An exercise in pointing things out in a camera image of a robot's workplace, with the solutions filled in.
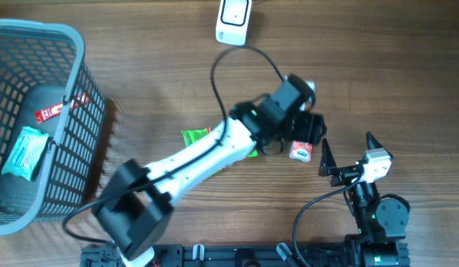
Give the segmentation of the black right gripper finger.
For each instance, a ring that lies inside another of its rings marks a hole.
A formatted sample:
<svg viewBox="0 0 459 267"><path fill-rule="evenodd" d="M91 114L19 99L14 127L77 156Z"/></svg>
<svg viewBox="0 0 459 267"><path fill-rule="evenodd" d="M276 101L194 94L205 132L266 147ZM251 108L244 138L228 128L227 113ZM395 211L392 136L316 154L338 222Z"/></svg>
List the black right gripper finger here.
<svg viewBox="0 0 459 267"><path fill-rule="evenodd" d="M331 152L328 140L326 138L322 141L322 153L320 160L320 169L336 169L337 164Z"/></svg>
<svg viewBox="0 0 459 267"><path fill-rule="evenodd" d="M383 148L383 146L376 140L376 138L370 131L366 132L366 144L369 150Z"/></svg>

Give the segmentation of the red small box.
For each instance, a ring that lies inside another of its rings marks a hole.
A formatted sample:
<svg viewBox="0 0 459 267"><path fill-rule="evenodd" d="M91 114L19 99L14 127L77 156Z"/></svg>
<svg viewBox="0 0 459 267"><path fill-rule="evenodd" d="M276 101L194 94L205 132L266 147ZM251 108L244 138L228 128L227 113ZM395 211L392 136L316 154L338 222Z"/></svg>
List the red small box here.
<svg viewBox="0 0 459 267"><path fill-rule="evenodd" d="M311 161L311 152L313 145L307 142L293 141L289 157L291 159L299 160L301 162Z"/></svg>

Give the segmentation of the green candy bag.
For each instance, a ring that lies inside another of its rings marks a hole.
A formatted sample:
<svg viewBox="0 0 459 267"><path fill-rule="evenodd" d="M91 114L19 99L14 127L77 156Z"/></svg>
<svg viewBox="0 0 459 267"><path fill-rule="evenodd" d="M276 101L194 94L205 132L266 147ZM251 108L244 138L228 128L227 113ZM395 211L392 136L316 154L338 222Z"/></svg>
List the green candy bag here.
<svg viewBox="0 0 459 267"><path fill-rule="evenodd" d="M194 143L199 142L201 139L206 139L206 136L213 136L212 131L217 132L216 140L219 139L219 135L222 133L222 127L206 128L200 130L182 130L185 145L191 146ZM234 162L229 163L228 159L234 158L234 152L236 151L235 146L228 146L227 144L218 145L209 154L199 159L191 165L191 167L204 168L205 170L212 170L214 173L227 168Z"/></svg>

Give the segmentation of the red coffee stick sachet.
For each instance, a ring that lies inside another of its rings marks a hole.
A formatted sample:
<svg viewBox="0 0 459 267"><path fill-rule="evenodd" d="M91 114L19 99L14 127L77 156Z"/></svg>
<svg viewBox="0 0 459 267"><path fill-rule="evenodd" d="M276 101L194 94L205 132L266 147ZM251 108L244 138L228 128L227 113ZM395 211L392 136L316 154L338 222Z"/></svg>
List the red coffee stick sachet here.
<svg viewBox="0 0 459 267"><path fill-rule="evenodd" d="M89 97L86 93L83 93L82 95L77 96L76 102L74 100L71 101L70 109L73 110L74 108L77 108L80 105L86 105L87 103L89 103ZM40 123L46 122L49 119L57 117L58 115L61 114L63 106L64 104L60 102L48 108L44 108L44 109L41 109L40 111L36 111L34 113L36 121L40 124Z"/></svg>

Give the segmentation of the teal tissue pack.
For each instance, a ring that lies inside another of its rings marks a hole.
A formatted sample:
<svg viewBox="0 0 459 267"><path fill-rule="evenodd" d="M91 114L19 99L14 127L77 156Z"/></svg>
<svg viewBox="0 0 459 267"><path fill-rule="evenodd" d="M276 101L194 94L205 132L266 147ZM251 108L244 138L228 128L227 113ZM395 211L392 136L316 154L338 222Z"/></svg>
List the teal tissue pack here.
<svg viewBox="0 0 459 267"><path fill-rule="evenodd" d="M49 136L35 128L23 127L1 173L12 174L31 181Z"/></svg>

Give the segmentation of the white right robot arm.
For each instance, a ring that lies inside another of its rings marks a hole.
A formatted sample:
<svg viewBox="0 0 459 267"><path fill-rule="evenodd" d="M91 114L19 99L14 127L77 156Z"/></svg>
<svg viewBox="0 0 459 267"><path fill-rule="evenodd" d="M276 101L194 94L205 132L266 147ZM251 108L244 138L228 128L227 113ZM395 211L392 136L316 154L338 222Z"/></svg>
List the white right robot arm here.
<svg viewBox="0 0 459 267"><path fill-rule="evenodd" d="M322 141L318 174L331 177L332 187L343 188L343 197L355 219L358 233L343 241L343 266L409 266L406 238L410 204L396 194L381 195L376 181L387 177L393 156L366 133L367 150L354 165L338 167L328 140Z"/></svg>

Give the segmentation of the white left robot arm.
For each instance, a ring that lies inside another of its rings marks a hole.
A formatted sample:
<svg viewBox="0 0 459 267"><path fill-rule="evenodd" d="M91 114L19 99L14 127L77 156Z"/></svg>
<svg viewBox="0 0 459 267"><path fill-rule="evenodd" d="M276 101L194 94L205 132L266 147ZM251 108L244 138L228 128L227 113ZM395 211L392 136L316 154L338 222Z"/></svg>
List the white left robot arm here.
<svg viewBox="0 0 459 267"><path fill-rule="evenodd" d="M92 213L116 247L124 266L147 266L179 201L216 172L262 151L273 141L308 137L303 122L317 87L290 75L260 101L241 102L211 132L176 154L139 166L130 159L111 177Z"/></svg>

